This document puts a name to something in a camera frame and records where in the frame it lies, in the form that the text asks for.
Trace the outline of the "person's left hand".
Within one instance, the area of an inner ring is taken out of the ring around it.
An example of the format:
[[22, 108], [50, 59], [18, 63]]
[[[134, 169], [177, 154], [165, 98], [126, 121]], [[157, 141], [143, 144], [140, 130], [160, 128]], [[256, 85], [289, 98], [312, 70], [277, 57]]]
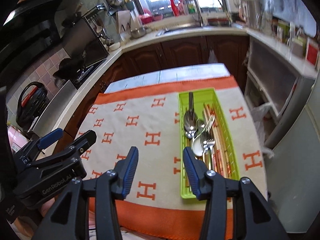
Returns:
[[55, 203], [55, 198], [52, 198], [41, 206], [40, 213], [43, 217], [46, 216], [47, 212], [49, 211], [49, 209], [52, 207], [54, 203]]

